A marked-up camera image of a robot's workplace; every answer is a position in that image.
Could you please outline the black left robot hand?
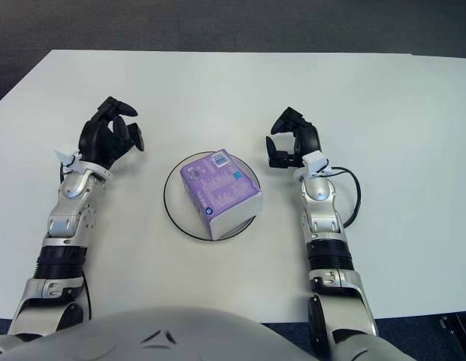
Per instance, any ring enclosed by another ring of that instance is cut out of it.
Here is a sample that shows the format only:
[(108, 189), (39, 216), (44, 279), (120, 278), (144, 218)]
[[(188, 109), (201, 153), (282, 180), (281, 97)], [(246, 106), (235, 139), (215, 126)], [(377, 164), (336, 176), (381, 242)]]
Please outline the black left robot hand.
[(137, 115), (131, 105), (111, 96), (106, 98), (82, 129), (78, 144), (81, 160), (110, 169), (133, 147), (144, 151), (140, 127), (137, 123), (126, 125), (123, 119)]

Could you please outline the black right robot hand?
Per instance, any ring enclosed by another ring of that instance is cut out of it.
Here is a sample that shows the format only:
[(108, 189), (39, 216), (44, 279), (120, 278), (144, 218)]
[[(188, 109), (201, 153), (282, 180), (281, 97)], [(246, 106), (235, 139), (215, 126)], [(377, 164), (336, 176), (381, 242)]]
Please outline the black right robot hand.
[(291, 107), (288, 107), (272, 126), (271, 135), (278, 133), (292, 133), (295, 143), (293, 153), (288, 153), (278, 150), (271, 137), (266, 137), (268, 164), (271, 168), (302, 168), (303, 156), (321, 150), (316, 127)]

